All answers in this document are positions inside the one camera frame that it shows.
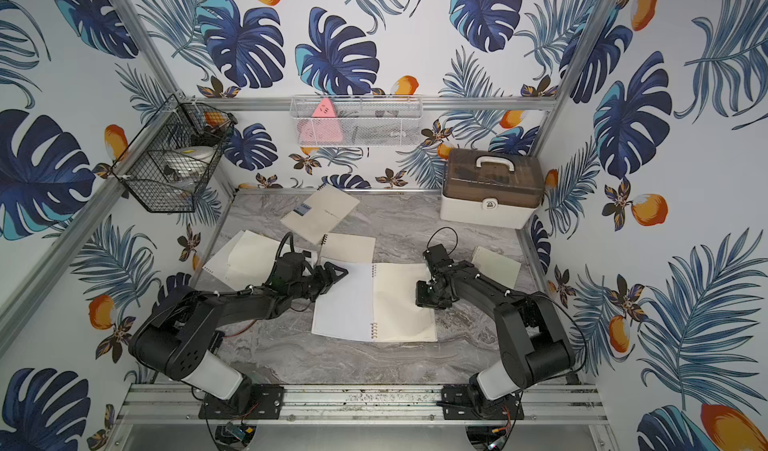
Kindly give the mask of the large cream spiral notebook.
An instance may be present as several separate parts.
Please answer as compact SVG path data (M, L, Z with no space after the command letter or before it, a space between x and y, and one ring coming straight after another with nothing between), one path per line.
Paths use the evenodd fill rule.
M358 204L355 197L323 185L284 216L281 223L304 240L318 245Z

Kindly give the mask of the clear-spiral notebook barcode cover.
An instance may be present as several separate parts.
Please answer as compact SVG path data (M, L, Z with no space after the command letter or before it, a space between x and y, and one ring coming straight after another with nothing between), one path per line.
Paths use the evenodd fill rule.
M480 246L473 251L471 262L487 278L510 289L515 287L521 269L519 262Z

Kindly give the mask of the torn cream page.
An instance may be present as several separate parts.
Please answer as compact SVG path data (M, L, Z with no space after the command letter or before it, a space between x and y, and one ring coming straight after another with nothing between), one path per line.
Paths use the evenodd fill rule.
M262 270L253 269L238 271L229 266L228 260L231 252L240 239L247 235L248 231L239 231L219 251L217 251L203 266L203 270L235 291L240 291L249 285L261 285L266 275Z
M273 268L278 245L274 239L244 231L229 253L229 270L263 282Z

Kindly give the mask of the B5 spiral notebook blue label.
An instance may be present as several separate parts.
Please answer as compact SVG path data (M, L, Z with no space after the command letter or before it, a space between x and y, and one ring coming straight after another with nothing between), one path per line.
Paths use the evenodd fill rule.
M375 244L376 239L373 237L328 233L321 240L318 263L371 264Z

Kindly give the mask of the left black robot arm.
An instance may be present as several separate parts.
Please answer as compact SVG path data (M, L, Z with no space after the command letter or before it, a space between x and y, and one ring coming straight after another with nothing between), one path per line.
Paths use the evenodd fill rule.
M276 261L266 282L234 293L216 294L181 286L158 305L129 341L129 353L144 366L226 402L242 407L249 378L211 350L221 327L279 317L296 299L314 302L349 271L334 263L310 266Z

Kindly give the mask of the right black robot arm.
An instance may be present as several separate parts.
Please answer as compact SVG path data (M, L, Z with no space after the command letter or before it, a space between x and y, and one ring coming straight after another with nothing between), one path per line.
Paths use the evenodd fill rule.
M464 300L493 319L499 361L477 373L471 385L496 401L568 372L576 364L555 305L541 293L526 294L455 261L442 245L423 253L430 278L416 284L416 305L445 310Z

